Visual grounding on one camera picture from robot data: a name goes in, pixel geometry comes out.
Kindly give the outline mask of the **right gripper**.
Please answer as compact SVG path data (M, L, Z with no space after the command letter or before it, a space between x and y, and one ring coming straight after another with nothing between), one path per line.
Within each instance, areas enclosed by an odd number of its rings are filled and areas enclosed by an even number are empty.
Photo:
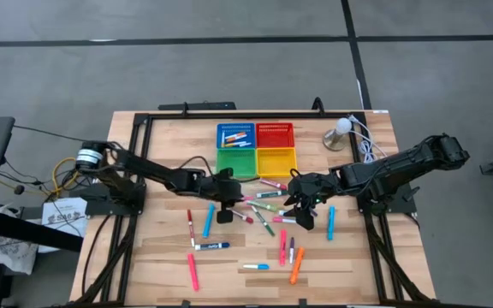
M335 173L301 174L297 169L291 169L291 181L288 183L288 199L285 206L315 206L325 203L340 192L340 178ZM314 229L314 216L310 208L294 207L286 210L284 217L294 221L306 230Z

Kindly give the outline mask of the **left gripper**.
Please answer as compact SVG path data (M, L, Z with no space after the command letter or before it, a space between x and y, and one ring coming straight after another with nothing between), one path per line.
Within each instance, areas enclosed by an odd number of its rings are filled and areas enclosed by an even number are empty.
M221 203L221 209L217 212L217 222L219 224L230 223L233 221L235 202L240 202L243 198L241 183L234 178L232 168L224 168L209 177L203 179L203 196L212 201Z

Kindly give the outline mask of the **thin green marker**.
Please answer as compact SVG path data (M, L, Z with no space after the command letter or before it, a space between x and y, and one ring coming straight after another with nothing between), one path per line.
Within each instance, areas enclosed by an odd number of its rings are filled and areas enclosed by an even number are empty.
M269 233L270 236L275 237L274 231L271 229L269 223L264 219L264 217L260 214L256 206L251 205L252 211L254 212L255 216L260 220L262 225L264 226L265 230Z

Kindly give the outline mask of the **orange highlighter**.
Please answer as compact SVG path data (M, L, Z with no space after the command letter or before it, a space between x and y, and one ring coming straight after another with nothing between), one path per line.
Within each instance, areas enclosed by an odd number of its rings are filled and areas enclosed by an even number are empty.
M293 267L291 276L289 278L289 283L291 285L296 284L298 281L298 276L300 273L300 267L301 267L301 263L303 261L304 256L305 256L305 248L301 246L297 251L296 259L294 262L294 267Z

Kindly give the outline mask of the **green plastic basket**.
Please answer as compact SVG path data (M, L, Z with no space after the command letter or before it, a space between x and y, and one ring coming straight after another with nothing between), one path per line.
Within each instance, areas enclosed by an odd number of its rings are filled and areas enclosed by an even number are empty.
M256 153L254 149L219 149L217 151L217 172L231 168L233 176L253 178L257 175Z

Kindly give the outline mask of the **pink Expo marker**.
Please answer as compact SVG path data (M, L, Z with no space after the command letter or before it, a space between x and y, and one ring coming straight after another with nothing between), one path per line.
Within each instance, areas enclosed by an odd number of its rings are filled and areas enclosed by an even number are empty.
M265 179L265 178L260 178L259 182L261 182L265 185L271 186L271 187L275 187L279 190L288 190L287 185L279 183L277 181L273 181L273 180L269 180L269 179Z

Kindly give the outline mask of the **dark blue Expo marker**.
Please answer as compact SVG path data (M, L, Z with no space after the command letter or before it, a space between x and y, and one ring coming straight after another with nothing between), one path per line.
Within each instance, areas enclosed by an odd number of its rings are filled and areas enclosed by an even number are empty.
M228 242L196 244L194 246L196 251L219 250L225 248L230 248L230 244Z

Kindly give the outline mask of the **yellow plastic basket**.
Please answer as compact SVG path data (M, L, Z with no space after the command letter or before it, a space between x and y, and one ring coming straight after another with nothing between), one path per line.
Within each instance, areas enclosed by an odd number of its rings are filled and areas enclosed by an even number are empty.
M256 158L257 174L261 177L288 177L290 170L297 168L293 147L258 148Z

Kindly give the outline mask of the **blue plastic basket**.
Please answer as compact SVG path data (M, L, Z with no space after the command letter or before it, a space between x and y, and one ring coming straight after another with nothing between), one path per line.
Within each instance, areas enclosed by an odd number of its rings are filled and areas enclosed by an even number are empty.
M238 140L230 140L229 142L226 141L226 144L228 143L242 143L242 142L249 142L252 143L249 146L245 147L228 147L228 148L254 148L255 147L255 125L253 123L220 123L217 125L217 148L220 148L221 144L221 131L225 132L226 136L235 134L235 133L240 133L240 132L245 132L247 136L242 139Z

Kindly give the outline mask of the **red plastic basket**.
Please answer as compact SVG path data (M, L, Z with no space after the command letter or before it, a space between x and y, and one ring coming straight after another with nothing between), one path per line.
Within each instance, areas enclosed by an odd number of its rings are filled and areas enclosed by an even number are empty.
M258 148L294 147L294 126L289 122L256 123Z

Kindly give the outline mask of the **black power strip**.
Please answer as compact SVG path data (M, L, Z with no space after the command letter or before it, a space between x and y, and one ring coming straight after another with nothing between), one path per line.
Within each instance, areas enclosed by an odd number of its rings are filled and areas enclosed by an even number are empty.
M160 104L158 110L236 110L234 102L207 102L181 104Z

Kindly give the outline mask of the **brass lamp with white bulb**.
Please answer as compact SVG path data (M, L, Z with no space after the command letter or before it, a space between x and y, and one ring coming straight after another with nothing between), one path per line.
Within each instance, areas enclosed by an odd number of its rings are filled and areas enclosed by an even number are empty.
M340 118L334 128L323 136L323 144L330 151L341 151L346 147L346 135L353 128L353 123L348 118Z

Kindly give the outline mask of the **white printed paper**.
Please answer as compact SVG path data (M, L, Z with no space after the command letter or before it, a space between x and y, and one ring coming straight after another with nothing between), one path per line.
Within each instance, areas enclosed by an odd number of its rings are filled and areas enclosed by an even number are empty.
M83 198L60 198L43 204L41 224L48 228L85 237L86 206Z

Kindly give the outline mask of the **black beam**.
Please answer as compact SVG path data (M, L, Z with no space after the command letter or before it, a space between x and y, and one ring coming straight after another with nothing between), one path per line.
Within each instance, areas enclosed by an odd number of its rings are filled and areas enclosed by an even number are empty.
M0 236L79 252L83 238L0 213Z

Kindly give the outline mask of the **white plastic bag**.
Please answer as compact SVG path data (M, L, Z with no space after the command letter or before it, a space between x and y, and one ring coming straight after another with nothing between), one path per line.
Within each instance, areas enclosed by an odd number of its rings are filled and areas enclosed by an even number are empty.
M31 275L39 245L0 235L0 264L9 270Z

